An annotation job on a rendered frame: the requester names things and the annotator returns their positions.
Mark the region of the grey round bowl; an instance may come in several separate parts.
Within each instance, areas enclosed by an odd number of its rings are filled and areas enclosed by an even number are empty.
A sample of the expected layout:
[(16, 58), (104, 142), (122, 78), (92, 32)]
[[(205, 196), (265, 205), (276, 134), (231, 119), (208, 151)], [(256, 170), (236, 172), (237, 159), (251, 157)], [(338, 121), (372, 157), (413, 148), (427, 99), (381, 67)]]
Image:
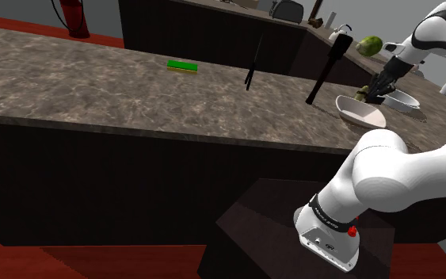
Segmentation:
[(383, 103), (399, 112), (409, 113), (414, 109), (420, 109), (419, 101), (401, 90), (395, 90), (384, 97)]

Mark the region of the green round fruit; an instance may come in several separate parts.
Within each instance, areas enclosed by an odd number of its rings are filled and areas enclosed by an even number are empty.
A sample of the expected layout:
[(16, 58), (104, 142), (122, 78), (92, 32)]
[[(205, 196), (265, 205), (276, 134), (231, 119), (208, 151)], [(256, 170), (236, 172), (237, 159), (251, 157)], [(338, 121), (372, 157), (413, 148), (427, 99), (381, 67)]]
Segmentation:
[(356, 50), (363, 56), (373, 56), (380, 52), (383, 41), (377, 36), (367, 36), (356, 45)]

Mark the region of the white oval bowl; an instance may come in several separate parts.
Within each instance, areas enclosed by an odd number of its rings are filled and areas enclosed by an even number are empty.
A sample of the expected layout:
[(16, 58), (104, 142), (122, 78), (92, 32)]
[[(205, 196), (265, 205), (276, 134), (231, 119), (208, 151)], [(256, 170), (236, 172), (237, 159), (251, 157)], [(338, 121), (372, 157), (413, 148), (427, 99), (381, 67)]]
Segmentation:
[(366, 128), (385, 128), (385, 116), (376, 107), (344, 95), (337, 96), (335, 104), (339, 115)]

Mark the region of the white kettle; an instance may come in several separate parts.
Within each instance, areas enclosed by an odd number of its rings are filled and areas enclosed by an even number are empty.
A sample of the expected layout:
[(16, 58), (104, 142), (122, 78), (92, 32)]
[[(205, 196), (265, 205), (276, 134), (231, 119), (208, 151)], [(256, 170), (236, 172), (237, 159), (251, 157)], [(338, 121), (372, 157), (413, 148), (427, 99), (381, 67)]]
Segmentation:
[(348, 32), (351, 32), (352, 30), (353, 29), (348, 24), (340, 25), (337, 28), (335, 28), (333, 30), (333, 32), (330, 34), (329, 40), (334, 42), (338, 38), (339, 35), (341, 35), (341, 34), (347, 35)]

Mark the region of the brown wooden utensil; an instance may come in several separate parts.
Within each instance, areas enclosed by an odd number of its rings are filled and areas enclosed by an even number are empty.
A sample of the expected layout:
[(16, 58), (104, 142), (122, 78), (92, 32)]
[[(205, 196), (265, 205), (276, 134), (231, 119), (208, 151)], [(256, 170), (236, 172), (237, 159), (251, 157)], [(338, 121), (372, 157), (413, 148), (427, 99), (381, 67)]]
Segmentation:
[(317, 18), (318, 12), (322, 6), (322, 2), (323, 0), (315, 0), (314, 7), (307, 21), (307, 23), (315, 29), (318, 29), (323, 24), (323, 19)]

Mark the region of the grey toaster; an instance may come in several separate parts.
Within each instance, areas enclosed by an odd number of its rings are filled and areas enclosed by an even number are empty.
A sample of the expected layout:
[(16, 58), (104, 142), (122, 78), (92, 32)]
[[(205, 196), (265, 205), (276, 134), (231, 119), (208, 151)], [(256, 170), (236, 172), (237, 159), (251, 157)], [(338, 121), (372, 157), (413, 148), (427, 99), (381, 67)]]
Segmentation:
[(284, 21), (300, 24), (303, 20), (303, 5), (293, 0), (273, 1), (269, 10), (269, 16)]

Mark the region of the black tongs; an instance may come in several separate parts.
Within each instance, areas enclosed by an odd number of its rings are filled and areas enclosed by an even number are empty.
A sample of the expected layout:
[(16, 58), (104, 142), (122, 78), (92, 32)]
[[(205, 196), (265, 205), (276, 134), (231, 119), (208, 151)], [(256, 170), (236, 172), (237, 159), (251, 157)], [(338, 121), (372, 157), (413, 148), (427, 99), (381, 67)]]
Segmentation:
[(245, 79), (246, 90), (250, 89), (251, 81), (252, 81), (252, 78), (253, 78), (253, 73), (254, 73), (254, 71), (256, 69), (257, 57), (258, 57), (258, 53), (259, 53), (259, 50), (260, 50), (262, 39), (263, 39), (263, 34), (261, 34), (261, 36), (259, 38), (257, 49), (255, 51), (255, 55), (254, 55), (254, 58), (253, 58), (253, 62), (251, 64), (251, 66), (250, 66), (250, 69), (249, 69), (249, 71), (247, 73), (247, 76), (246, 76), (246, 79)]

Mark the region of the dark kitchen counter cabinet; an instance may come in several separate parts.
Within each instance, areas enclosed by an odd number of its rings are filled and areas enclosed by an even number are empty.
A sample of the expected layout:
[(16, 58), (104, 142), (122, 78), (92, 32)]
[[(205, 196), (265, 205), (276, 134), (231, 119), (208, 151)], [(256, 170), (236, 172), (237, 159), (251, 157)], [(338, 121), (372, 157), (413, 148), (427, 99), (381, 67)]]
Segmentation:
[(216, 0), (118, 0), (124, 46), (159, 55), (317, 79), (331, 43), (305, 25)]

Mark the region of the dark robot stand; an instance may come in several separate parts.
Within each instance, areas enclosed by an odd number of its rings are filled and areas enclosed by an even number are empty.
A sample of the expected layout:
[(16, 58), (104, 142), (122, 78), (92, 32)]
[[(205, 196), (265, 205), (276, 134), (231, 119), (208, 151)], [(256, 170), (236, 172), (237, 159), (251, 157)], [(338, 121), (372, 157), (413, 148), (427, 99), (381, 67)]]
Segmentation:
[(323, 186), (256, 181), (216, 221), (197, 270), (200, 279), (389, 279), (395, 229), (373, 212), (360, 216), (360, 253), (349, 273), (300, 244), (293, 213)]

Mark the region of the green and yellow sponge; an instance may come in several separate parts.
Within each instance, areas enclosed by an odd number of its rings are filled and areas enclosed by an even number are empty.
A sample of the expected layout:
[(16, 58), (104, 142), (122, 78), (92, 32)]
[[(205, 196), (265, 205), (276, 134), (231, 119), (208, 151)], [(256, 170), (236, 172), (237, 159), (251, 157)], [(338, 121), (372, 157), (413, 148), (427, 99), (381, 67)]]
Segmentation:
[(183, 71), (196, 74), (198, 72), (198, 65), (195, 63), (187, 63), (178, 60), (169, 60), (166, 64), (168, 70)]

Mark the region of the red fire extinguisher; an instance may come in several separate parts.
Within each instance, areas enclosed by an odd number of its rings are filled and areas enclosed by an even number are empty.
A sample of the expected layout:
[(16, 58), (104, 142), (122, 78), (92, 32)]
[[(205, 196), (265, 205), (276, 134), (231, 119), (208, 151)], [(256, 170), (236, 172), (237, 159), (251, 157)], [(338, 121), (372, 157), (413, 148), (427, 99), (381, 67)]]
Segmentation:
[(62, 17), (59, 14), (55, 0), (50, 1), (56, 16), (68, 30), (70, 37), (75, 39), (90, 38), (90, 32), (86, 24), (83, 0), (58, 0), (63, 13)]

